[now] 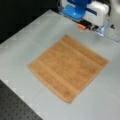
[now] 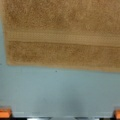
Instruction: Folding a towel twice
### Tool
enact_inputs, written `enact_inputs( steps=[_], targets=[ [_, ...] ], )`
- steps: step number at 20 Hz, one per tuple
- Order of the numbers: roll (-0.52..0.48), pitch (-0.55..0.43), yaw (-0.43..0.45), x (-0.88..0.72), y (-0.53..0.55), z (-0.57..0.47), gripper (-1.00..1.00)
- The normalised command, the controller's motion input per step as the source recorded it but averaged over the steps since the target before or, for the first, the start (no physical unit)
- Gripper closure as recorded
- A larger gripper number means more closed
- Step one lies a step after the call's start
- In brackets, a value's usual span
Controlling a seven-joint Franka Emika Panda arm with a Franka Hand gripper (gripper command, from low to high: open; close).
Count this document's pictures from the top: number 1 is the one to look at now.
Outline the blue and white gripper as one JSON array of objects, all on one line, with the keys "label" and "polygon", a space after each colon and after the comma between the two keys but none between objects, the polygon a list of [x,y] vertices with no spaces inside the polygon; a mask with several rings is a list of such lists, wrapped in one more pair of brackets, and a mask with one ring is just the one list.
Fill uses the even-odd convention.
[{"label": "blue and white gripper", "polygon": [[67,0],[68,4],[62,9],[62,13],[75,20],[81,19],[88,4],[92,3],[92,0]]}]

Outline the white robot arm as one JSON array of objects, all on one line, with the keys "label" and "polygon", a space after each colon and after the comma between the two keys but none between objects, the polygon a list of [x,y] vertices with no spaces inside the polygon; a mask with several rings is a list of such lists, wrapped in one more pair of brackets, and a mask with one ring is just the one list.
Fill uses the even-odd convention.
[{"label": "white robot arm", "polygon": [[107,22],[109,6],[94,0],[66,0],[62,13],[75,21],[84,19],[102,26]]}]

